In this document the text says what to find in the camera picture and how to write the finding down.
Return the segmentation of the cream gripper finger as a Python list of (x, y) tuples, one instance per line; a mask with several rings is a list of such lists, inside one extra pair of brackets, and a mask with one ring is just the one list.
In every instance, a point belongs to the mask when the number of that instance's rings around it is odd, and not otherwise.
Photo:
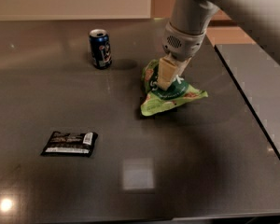
[(176, 70), (177, 66), (168, 56), (160, 58), (157, 78), (158, 87), (167, 91), (173, 82)]
[(181, 76), (181, 75), (183, 74), (183, 72), (184, 72), (184, 70), (186, 69), (186, 67), (188, 66), (189, 62), (190, 62), (190, 58), (186, 59), (186, 60), (183, 61), (183, 62), (180, 62), (180, 61), (176, 61), (176, 62), (175, 62), (176, 65), (177, 65), (177, 72), (176, 72), (176, 73), (177, 73), (179, 76)]

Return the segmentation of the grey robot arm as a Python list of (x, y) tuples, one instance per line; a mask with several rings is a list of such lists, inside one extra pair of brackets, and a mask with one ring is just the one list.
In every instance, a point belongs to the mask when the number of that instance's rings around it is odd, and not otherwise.
[(159, 88), (167, 90), (182, 75), (220, 10), (280, 64), (280, 0), (175, 0), (162, 39)]

